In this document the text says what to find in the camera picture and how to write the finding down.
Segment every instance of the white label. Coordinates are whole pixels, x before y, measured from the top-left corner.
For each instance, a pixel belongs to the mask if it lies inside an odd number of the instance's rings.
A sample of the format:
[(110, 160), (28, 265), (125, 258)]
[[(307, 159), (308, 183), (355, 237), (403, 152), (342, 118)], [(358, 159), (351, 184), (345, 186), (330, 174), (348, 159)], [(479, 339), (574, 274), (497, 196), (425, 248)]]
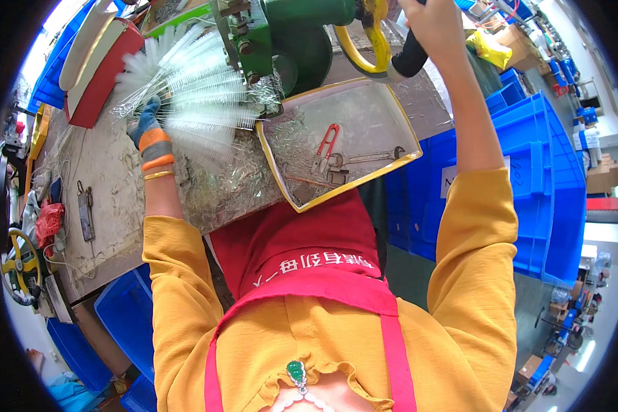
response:
[[(508, 169), (508, 177), (510, 178), (511, 157), (504, 156), (503, 164), (505, 165), (506, 169)], [(451, 188), (451, 184), (453, 184), (453, 179), (455, 179), (457, 175), (458, 175), (458, 170), (456, 169), (455, 165), (442, 169), (442, 183), (441, 183), (442, 187), (439, 190), (440, 198), (446, 199), (446, 194), (449, 192), (449, 189)]]

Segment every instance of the work glove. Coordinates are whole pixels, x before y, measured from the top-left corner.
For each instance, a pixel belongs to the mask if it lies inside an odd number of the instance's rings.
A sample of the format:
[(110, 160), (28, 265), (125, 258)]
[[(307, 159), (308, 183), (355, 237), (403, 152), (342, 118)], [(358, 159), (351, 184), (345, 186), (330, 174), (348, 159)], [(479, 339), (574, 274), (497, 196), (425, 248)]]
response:
[(156, 113), (160, 109), (160, 98), (153, 96), (144, 106), (140, 120), (131, 123), (126, 134), (135, 144), (142, 156), (142, 171), (174, 163), (172, 141), (156, 120)]

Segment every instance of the yellow handwheel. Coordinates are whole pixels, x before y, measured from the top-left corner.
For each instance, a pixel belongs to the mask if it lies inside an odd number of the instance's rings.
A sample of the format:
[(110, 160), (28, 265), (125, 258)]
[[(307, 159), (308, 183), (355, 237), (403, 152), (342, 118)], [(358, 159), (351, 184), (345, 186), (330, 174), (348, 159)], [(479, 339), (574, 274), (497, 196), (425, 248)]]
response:
[[(14, 258), (9, 259), (6, 262), (1, 262), (0, 268), (2, 274), (0, 277), (2, 278), (2, 284), (7, 288), (7, 291), (12, 296), (13, 300), (17, 301), (17, 303), (29, 306), (32, 305), (38, 298), (41, 293), (41, 264), (39, 262), (39, 256), (37, 255), (37, 250), (34, 247), (34, 244), (30, 241), (30, 238), (23, 233), (20, 229), (16, 227), (10, 227), (8, 232), (9, 238), (12, 241), (12, 246), (14, 247)], [(21, 252), (21, 248), (18, 245), (18, 238), (21, 238), (25, 241), (25, 243), (30, 248), (32, 252), (32, 257), (23, 262), (23, 253)], [(10, 270), (16, 272), (16, 280), (18, 283), (18, 287), (25, 294), (25, 299), (19, 295), (17, 295), (11, 288), (11, 285), (5, 279), (5, 275), (9, 273)], [(24, 274), (31, 272), (33, 270), (37, 270), (37, 283), (35, 286), (34, 294), (30, 293), (27, 285), (25, 284), (25, 279), (23, 277)]]
[(391, 59), (391, 49), (389, 42), (380, 29), (380, 21), (387, 17), (387, 0), (361, 0), (357, 1), (357, 12), (355, 18), (362, 22), (364, 32), (368, 37), (373, 51), (376, 54), (376, 64), (368, 62), (357, 50), (353, 40), (348, 35), (346, 26), (333, 26), (337, 35), (337, 41), (346, 55), (346, 58), (353, 64), (355, 69), (364, 76), (374, 80), (387, 78), (387, 65)]

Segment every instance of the red scissors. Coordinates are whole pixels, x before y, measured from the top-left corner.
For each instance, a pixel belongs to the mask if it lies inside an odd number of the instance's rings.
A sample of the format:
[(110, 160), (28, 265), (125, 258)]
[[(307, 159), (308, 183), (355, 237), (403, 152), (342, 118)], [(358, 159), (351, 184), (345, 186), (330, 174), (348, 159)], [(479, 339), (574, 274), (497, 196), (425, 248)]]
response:
[[(334, 136), (332, 139), (328, 141), (328, 137), (330, 137), (330, 132), (334, 130)], [(339, 125), (336, 123), (332, 123), (330, 127), (328, 127), (328, 131), (325, 132), (325, 137), (323, 137), (323, 141), (318, 146), (318, 151), (316, 152), (316, 156), (313, 159), (313, 165), (311, 168), (312, 174), (321, 175), (328, 170), (328, 160), (330, 159), (330, 154), (332, 153), (332, 149), (334, 148), (334, 144), (337, 141), (337, 136), (339, 135)], [(329, 144), (328, 152), (323, 156), (321, 153), (325, 148), (325, 145)]]

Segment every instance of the pearl necklace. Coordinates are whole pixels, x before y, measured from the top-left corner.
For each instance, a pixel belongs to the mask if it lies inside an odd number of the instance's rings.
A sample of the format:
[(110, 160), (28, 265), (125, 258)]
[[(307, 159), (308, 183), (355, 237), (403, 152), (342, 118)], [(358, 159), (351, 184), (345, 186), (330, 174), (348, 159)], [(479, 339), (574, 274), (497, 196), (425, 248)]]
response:
[(309, 393), (309, 389), (307, 389), (307, 375), (304, 363), (299, 360), (292, 360), (288, 363), (288, 365), (286, 365), (286, 374), (290, 378), (291, 382), (296, 385), (298, 393), (293, 398), (285, 400), (281, 404), (272, 408), (272, 412), (282, 412), (293, 403), (300, 402), (302, 400), (313, 403), (317, 408), (322, 409), (323, 412), (335, 412), (334, 408), (329, 406), (324, 400), (320, 400), (313, 393)]

